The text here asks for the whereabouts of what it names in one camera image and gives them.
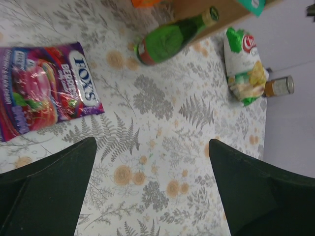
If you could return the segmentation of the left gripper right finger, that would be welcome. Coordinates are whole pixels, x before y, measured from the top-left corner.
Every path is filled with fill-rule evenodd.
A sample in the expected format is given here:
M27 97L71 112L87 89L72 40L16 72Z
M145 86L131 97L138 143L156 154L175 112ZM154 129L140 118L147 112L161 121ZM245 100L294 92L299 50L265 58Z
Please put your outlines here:
M313 236L315 180L217 140L209 157L231 235Z

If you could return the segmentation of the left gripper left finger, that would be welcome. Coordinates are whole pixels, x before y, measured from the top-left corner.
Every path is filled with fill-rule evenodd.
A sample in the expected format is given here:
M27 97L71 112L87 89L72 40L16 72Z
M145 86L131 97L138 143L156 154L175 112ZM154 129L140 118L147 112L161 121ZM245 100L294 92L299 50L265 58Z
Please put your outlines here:
M2 236L72 236L96 156L96 140L66 149L0 176Z

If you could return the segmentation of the teal Fox's mint bag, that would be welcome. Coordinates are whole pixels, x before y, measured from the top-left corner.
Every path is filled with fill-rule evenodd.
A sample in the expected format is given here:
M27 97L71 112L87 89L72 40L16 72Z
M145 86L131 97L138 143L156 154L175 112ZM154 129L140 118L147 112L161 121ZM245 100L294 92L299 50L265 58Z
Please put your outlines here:
M237 0L250 13L259 17L264 9L265 0Z

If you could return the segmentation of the purple Fox's berries bag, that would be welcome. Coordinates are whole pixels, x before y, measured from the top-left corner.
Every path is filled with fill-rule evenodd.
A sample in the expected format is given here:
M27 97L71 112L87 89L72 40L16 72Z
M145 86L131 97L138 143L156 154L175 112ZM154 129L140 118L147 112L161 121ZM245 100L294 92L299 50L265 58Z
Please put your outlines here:
M104 112L80 43L0 50L0 139Z

